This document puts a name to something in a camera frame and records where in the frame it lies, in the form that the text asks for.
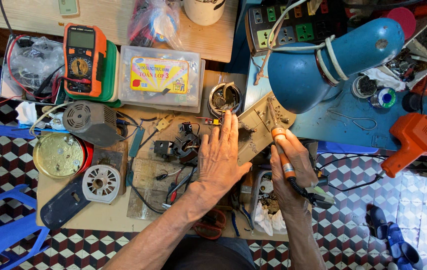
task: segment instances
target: power strip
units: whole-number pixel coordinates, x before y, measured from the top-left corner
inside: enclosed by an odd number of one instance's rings
[[[268,35],[285,9],[286,4],[276,4],[248,10],[245,27],[252,56],[267,54]],[[347,20],[341,0],[323,0],[315,14],[308,10],[305,2],[285,15],[277,39],[270,40],[270,44],[273,48],[294,42],[320,44],[331,35],[340,37],[346,34]]]

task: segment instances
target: box label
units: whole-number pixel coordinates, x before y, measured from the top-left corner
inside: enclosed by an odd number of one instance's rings
[[[132,57],[130,88],[150,92],[186,94],[188,62],[149,57]]]

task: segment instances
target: lamp shade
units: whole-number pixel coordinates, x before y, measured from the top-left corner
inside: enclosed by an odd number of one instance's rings
[[[340,67],[350,76],[392,60],[400,53],[404,42],[398,22],[379,18],[333,40],[331,44]],[[282,47],[311,45],[298,42]],[[340,80],[326,47],[321,49],[321,54],[330,74]],[[332,88],[322,77],[313,50],[272,52],[268,74],[277,100],[295,114],[312,109]]]

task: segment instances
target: blue desk lamp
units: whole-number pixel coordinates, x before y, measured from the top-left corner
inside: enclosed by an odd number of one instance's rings
[[[294,3],[282,13],[268,40],[283,16],[303,2]],[[350,75],[395,58],[404,42],[400,24],[380,18],[337,39],[329,37],[317,46],[297,42],[272,48],[267,44],[273,51],[268,59],[271,89],[285,109],[295,114],[305,113],[322,101],[341,79],[348,80]]]

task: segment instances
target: plastic bag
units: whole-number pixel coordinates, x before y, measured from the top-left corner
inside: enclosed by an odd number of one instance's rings
[[[177,31],[180,28],[178,0],[137,0],[127,26],[130,46],[153,47],[167,43],[184,51]]]
[[[10,56],[13,77],[33,92],[39,88],[46,77],[64,64],[63,44],[52,42],[44,36],[38,38],[32,46],[15,45]],[[43,94],[51,92],[52,89],[49,86],[42,91]]]

